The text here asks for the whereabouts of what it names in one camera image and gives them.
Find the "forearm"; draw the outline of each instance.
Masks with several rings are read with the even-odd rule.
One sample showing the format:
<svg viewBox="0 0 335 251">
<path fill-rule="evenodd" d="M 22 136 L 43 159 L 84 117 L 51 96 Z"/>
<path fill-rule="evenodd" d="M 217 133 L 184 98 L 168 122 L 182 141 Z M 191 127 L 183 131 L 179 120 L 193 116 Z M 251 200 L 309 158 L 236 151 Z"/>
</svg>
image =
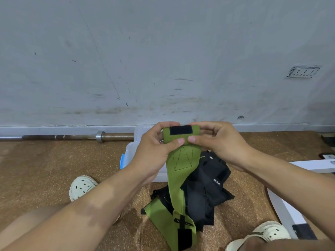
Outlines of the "forearm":
<svg viewBox="0 0 335 251">
<path fill-rule="evenodd" d="M 4 250 L 95 250 L 144 178 L 127 166 Z"/>
<path fill-rule="evenodd" d="M 335 241 L 335 181 L 254 151 L 246 170 Z"/>
</svg>

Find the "plastic container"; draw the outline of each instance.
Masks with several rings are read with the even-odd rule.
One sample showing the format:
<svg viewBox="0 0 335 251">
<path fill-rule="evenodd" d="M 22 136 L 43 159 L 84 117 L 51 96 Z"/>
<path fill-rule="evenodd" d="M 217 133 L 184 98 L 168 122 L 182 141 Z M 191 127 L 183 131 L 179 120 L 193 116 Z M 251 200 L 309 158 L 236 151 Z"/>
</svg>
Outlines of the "plastic container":
<svg viewBox="0 0 335 251">
<path fill-rule="evenodd" d="M 137 146 L 141 141 L 142 135 L 148 131 L 153 125 L 139 125 L 135 127 L 134 141 L 129 143 L 126 147 L 126 152 L 122 154 L 120 160 L 120 169 L 126 167 L 133 159 Z M 166 164 L 159 170 L 157 177 L 152 182 L 167 182 L 168 173 L 166 171 Z"/>
</svg>

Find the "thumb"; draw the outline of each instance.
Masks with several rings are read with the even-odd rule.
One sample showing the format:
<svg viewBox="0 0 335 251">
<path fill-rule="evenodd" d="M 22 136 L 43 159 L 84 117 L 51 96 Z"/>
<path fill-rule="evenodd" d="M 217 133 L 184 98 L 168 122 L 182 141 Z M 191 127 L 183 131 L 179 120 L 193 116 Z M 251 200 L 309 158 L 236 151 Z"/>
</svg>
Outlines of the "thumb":
<svg viewBox="0 0 335 251">
<path fill-rule="evenodd" d="M 191 135 L 187 138 L 190 143 L 213 149 L 213 138 L 206 135 Z"/>
<path fill-rule="evenodd" d="M 163 145 L 168 153 L 174 151 L 175 149 L 181 147 L 185 143 L 184 138 L 178 138 L 165 145 Z"/>
</svg>

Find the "gray wall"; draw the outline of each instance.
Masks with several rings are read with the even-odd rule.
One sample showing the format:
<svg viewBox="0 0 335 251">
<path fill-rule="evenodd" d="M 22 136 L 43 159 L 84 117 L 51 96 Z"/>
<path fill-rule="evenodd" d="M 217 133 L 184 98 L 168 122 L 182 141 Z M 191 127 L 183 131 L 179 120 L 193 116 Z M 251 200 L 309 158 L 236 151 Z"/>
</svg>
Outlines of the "gray wall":
<svg viewBox="0 0 335 251">
<path fill-rule="evenodd" d="M 334 23 L 335 0 L 0 0 L 0 126 L 335 124 Z"/>
</svg>

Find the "outlet cover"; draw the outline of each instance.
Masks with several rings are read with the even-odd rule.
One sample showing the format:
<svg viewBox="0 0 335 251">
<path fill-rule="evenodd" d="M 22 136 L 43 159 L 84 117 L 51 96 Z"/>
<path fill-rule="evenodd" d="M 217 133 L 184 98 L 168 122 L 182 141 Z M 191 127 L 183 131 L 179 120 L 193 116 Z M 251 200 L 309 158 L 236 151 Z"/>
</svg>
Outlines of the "outlet cover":
<svg viewBox="0 0 335 251">
<path fill-rule="evenodd" d="M 312 78 L 321 66 L 294 66 L 287 74 L 287 78 Z"/>
</svg>

